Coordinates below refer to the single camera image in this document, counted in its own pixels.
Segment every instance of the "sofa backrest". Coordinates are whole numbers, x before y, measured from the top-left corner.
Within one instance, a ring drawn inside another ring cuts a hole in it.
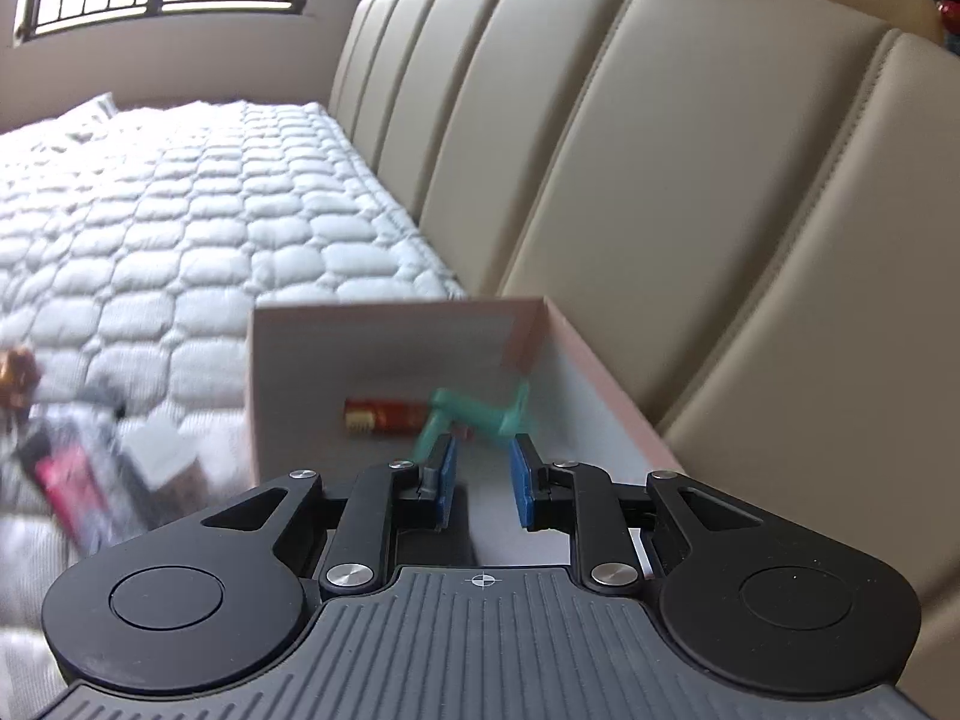
[[[955,57],[823,0],[364,0],[330,105],[691,474],[952,592]]]

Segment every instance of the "mattress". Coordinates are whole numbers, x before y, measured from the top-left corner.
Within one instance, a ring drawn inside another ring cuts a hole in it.
[[[239,445],[253,306],[460,295],[318,104],[118,112],[103,95],[0,136],[0,347],[35,348],[41,402],[106,378],[127,396],[127,428],[164,413]],[[241,459],[203,461],[217,497],[251,482]],[[71,560],[0,458],[4,720],[62,688],[40,604]]]

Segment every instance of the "brown object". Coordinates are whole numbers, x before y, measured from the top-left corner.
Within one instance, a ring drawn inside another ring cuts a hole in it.
[[[37,384],[40,370],[29,348],[0,350],[0,409],[21,412],[30,408]]]
[[[415,436],[427,418],[430,406],[408,400],[344,401],[344,427],[350,433],[371,433],[389,436]]]
[[[206,474],[203,473],[200,462],[196,460],[163,487],[152,490],[151,495],[160,505],[162,512],[171,512],[167,514],[171,519],[193,514],[210,504]]]

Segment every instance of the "teal toy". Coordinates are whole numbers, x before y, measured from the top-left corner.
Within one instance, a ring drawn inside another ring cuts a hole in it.
[[[459,394],[452,389],[435,389],[430,396],[430,416],[421,435],[416,439],[410,460],[422,463],[450,423],[459,422],[472,427],[492,440],[510,442],[517,433],[529,432],[526,424],[527,398],[530,384],[521,382],[514,402],[505,409],[495,409],[479,400]]]

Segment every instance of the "pink box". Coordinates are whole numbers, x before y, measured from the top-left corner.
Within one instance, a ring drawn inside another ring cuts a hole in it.
[[[313,469],[325,483],[344,482],[410,453],[408,437],[350,435],[348,397],[424,401],[446,386],[505,406],[523,378],[544,461],[584,461],[635,485],[651,470],[680,470],[549,300],[264,307],[253,312],[248,344],[247,413],[262,480]],[[482,565],[568,561],[562,533],[520,528],[501,447],[480,437],[462,442],[457,478]]]

